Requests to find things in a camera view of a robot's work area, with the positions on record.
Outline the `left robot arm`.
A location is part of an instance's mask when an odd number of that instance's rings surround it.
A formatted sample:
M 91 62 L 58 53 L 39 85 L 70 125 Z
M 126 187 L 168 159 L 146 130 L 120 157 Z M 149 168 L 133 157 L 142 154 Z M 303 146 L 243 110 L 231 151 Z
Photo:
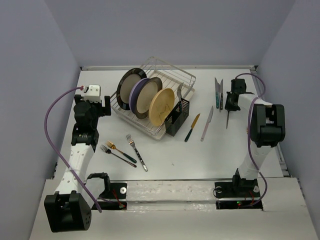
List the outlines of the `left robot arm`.
M 98 120 L 111 115 L 110 97 L 105 106 L 99 94 L 74 96 L 75 124 L 72 130 L 69 159 L 62 179 L 53 194 L 44 199 L 44 208 L 53 233 L 86 231 L 92 221 L 92 207 L 101 212 L 98 198 L 110 194 L 107 173 L 87 173 L 99 139 Z

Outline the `black rimmed plate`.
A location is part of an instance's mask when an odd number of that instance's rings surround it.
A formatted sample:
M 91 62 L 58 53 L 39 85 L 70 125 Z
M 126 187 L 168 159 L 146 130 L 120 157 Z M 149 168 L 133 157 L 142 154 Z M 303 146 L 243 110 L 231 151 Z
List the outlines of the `black rimmed plate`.
M 116 100 L 120 108 L 126 111 L 130 110 L 129 96 L 131 90 L 136 83 L 146 77 L 145 71 L 141 68 L 132 68 L 124 74 L 116 90 Z

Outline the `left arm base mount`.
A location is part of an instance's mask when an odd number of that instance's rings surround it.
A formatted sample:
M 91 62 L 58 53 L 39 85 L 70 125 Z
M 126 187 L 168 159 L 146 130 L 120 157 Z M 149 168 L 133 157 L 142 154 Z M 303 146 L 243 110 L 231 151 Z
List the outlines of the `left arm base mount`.
M 127 182 L 110 181 L 107 173 L 91 173 L 85 181 L 102 210 L 121 211 L 127 209 Z

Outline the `black utensil caddy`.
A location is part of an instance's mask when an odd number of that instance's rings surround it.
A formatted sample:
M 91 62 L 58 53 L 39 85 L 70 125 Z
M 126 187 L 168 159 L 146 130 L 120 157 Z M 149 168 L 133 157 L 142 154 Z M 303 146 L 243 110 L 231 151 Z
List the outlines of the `black utensil caddy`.
M 174 137 L 188 118 L 189 111 L 190 102 L 182 98 L 164 120 L 166 133 Z

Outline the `grey brown plate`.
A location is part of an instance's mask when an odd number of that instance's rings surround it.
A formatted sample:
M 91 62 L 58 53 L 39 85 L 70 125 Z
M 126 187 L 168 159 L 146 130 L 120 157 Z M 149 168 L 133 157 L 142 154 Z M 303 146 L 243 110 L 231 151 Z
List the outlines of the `grey brown plate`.
M 134 114 L 138 119 L 148 116 L 150 104 L 154 96 L 163 89 L 162 80 L 159 77 L 149 78 L 139 89 Z

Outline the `silver fork teal handle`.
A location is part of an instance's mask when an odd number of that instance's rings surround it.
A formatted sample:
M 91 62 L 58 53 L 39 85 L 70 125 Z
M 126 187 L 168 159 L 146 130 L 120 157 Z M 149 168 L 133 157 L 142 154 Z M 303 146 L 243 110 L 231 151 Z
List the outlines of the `silver fork teal handle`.
M 181 101 L 182 101 L 182 88 L 183 88 L 183 86 L 184 86 L 184 84 L 180 83 L 177 90 L 176 90 L 176 94 L 177 94 L 179 103 L 181 103 Z

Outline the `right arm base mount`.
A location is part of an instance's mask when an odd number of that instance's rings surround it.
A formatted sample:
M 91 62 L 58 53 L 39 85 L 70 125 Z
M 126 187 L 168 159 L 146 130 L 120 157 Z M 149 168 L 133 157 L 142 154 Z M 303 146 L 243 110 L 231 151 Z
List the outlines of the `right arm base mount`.
M 253 180 L 241 178 L 238 169 L 231 181 L 215 182 L 212 194 L 217 199 L 218 210 L 263 210 L 258 180 L 256 178 Z

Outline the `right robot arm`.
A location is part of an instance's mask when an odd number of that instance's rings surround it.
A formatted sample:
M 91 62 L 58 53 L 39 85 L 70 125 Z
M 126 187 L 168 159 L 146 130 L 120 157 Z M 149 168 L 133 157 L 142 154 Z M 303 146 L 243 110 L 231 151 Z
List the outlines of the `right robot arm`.
M 228 112 L 247 111 L 248 150 L 230 183 L 231 192 L 242 196 L 258 178 L 269 152 L 285 138 L 285 107 L 266 102 L 248 92 L 245 80 L 235 78 L 231 80 L 224 109 Z

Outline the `purple plate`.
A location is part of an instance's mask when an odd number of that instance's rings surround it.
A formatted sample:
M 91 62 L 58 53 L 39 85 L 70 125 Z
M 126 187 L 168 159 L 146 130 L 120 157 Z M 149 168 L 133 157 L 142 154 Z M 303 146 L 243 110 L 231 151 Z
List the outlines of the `purple plate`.
M 129 95 L 129 108 L 130 110 L 135 114 L 136 113 L 136 104 L 139 92 L 142 88 L 142 86 L 149 80 L 149 78 L 143 78 L 139 80 L 131 89 L 130 95 Z

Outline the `yellow plate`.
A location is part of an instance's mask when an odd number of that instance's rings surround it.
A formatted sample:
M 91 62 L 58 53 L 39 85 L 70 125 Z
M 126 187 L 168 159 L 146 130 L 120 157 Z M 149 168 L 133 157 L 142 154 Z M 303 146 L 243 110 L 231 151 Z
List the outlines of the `yellow plate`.
M 175 94 L 171 88 L 160 90 L 152 99 L 149 106 L 148 118 L 153 126 L 162 125 L 173 110 L 175 104 Z

